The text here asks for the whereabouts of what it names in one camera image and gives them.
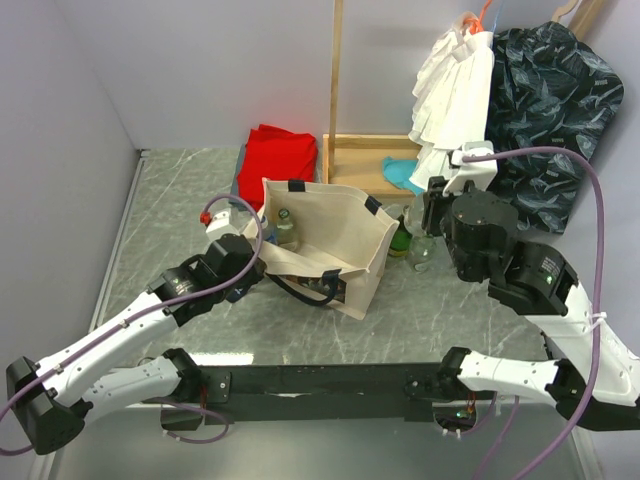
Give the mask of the clear glass bottle green cap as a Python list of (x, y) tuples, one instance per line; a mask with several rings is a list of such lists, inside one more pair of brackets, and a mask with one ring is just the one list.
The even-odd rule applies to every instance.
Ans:
[(289, 251), (298, 249), (298, 231), (290, 211), (286, 208), (278, 211), (275, 233), (278, 246)]

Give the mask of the dark green Perrier bottle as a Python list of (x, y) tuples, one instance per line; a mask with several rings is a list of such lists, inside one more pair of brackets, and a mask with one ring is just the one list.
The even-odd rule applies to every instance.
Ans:
[(401, 214), (397, 218), (397, 220), (399, 222), (399, 225), (392, 237), (392, 240), (388, 249), (388, 255), (390, 257), (395, 257), (395, 258), (405, 257), (408, 254), (411, 240), (412, 240), (412, 235), (405, 226), (404, 215)]

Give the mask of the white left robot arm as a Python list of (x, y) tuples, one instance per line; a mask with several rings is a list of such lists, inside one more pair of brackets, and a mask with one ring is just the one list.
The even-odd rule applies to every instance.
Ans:
[(6, 369), (8, 404), (29, 440), (20, 451), (46, 455), (84, 427), (115, 410), (146, 400), (201, 401), (200, 368), (182, 349), (170, 349), (135, 368), (119, 362), (223, 302), (236, 287), (262, 278), (261, 240), (225, 234), (203, 254), (164, 271), (121, 313), (61, 351)]

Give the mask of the blue label Pocari bottle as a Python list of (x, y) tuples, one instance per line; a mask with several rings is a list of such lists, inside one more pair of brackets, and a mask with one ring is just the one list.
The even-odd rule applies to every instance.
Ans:
[(277, 244), (275, 225), (265, 215), (261, 217), (261, 230), (262, 230), (263, 240), (265, 242), (268, 242), (274, 245)]

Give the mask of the beige canvas tote bag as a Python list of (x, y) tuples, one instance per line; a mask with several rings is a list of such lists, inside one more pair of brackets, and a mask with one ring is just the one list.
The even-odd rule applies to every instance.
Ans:
[(289, 211), (298, 247), (264, 242), (259, 258), (266, 275), (301, 302), (329, 306), (362, 320), (384, 273), (399, 227), (373, 196), (352, 186), (264, 179), (258, 215), (276, 225)]

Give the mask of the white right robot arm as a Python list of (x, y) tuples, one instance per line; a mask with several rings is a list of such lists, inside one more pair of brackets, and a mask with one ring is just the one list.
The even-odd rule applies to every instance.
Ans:
[(423, 228), (443, 238), (460, 280), (486, 283), (490, 298), (535, 325), (562, 356), (525, 362), (453, 347), (438, 369), (441, 392), (518, 395), (565, 419), (585, 400), (578, 426), (638, 429), (639, 359), (593, 308), (575, 270), (554, 247), (518, 239), (513, 206), (471, 181), (457, 194), (446, 192), (447, 183), (430, 180)]

